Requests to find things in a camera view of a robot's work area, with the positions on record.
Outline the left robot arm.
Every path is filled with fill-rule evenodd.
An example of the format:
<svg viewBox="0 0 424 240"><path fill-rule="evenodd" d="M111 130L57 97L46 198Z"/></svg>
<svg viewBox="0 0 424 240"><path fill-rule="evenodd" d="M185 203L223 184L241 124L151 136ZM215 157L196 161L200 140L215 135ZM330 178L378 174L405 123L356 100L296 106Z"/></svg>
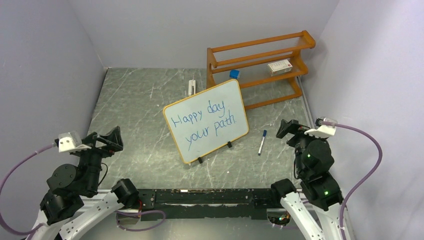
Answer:
<svg viewBox="0 0 424 240"><path fill-rule="evenodd" d="M28 240L78 240L109 214L139 203L139 191L128 178L120 179L94 206L74 218L84 206L83 197L99 193L102 160L124 149L121 128L116 126L101 135L92 132L81 138L75 131L59 134L55 145L60 153L79 158L78 164L62 164L46 181L44 195Z"/></svg>

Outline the yellow framed whiteboard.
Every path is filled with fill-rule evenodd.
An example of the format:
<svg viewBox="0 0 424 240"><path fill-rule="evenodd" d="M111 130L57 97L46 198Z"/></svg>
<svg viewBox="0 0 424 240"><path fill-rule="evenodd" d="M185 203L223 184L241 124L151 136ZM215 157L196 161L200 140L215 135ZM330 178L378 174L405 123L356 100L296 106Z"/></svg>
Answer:
<svg viewBox="0 0 424 240"><path fill-rule="evenodd" d="M249 132L241 88L236 79L169 104L162 113L185 164Z"/></svg>

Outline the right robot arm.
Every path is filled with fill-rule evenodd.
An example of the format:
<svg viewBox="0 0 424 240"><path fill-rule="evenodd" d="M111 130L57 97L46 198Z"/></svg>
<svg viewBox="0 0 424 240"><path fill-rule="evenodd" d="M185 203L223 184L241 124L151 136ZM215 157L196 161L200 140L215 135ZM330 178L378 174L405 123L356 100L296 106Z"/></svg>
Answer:
<svg viewBox="0 0 424 240"><path fill-rule="evenodd" d="M317 129L297 120L282 120L276 137L292 137L287 145L294 148L294 175L300 180L299 193L289 179L271 185L270 202L283 207L307 240L341 240L344 221L343 195L329 170L335 160L327 141L336 128L320 125Z"/></svg>

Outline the blue whiteboard marker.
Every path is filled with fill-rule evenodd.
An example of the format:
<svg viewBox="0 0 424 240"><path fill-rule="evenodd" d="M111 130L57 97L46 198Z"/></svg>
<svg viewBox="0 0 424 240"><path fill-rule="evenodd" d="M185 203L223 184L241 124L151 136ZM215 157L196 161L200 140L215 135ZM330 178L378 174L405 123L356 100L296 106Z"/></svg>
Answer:
<svg viewBox="0 0 424 240"><path fill-rule="evenodd" d="M258 155L259 156L262 154L264 143L265 143L265 139L266 139L266 136L263 135L262 138L261 138L259 149L258 149Z"/></svg>

